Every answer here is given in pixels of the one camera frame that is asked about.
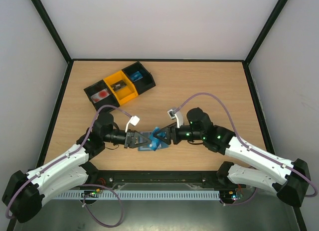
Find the teal card holder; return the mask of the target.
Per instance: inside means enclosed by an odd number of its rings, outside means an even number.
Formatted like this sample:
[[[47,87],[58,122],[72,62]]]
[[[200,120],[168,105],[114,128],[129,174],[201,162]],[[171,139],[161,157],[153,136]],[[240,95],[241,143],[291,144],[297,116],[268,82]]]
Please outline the teal card holder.
[[[150,131],[141,132],[141,134],[144,137],[149,138],[152,142],[151,144],[138,147],[138,151],[156,151],[159,149],[165,149],[169,147],[166,143],[162,142],[157,138],[154,138]]]

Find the blue credit card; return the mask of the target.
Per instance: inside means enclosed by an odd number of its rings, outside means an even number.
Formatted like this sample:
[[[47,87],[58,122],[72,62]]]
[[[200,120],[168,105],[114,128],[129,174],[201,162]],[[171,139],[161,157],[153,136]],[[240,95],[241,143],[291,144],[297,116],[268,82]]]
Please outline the blue credit card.
[[[151,140],[151,143],[148,146],[153,151],[156,151],[157,149],[168,148],[168,145],[166,143],[164,143],[163,141],[161,141],[160,139],[154,136],[154,134],[158,131],[160,131],[160,128],[155,127],[155,129],[149,135],[149,139]]]

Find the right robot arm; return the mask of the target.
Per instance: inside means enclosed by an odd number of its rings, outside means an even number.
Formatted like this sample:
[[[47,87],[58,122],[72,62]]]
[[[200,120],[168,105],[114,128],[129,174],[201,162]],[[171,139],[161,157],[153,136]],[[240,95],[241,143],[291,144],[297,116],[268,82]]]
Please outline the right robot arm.
[[[182,123],[180,112],[168,114],[176,122],[156,130],[153,136],[162,142],[179,144],[198,140],[208,150],[233,157],[250,165],[244,168],[233,162],[224,162],[217,171],[217,181],[223,187],[244,184],[275,194],[282,202],[300,207],[306,197],[311,179],[308,164],[296,159],[291,161],[243,140],[235,132],[214,125],[210,117],[200,108],[193,108],[186,114],[188,125]]]

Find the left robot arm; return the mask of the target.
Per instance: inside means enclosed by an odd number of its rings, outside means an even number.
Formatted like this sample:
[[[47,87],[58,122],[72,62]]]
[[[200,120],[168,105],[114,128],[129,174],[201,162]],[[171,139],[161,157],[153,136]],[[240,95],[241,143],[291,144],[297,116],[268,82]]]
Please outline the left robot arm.
[[[92,186],[97,168],[90,160],[105,149],[105,144],[137,148],[140,138],[143,145],[151,142],[138,131],[120,130],[110,113],[95,115],[86,133],[67,151],[40,167],[11,175],[2,197],[6,218],[24,223],[57,195],[76,186]]]

